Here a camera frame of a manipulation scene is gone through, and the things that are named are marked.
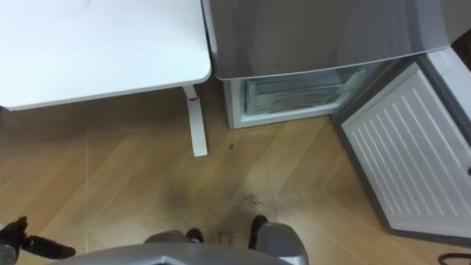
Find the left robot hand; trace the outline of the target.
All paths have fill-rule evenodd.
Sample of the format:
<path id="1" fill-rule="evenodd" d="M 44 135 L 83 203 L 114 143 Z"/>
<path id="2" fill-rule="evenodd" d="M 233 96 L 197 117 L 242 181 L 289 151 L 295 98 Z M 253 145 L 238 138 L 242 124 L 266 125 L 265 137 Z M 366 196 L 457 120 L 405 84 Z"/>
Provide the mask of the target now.
<path id="1" fill-rule="evenodd" d="M 16 264 L 22 250 L 52 260 L 63 260 L 76 255 L 73 247 L 42 236 L 29 235 L 27 227 L 26 216 L 1 227 L 1 265 Z"/>

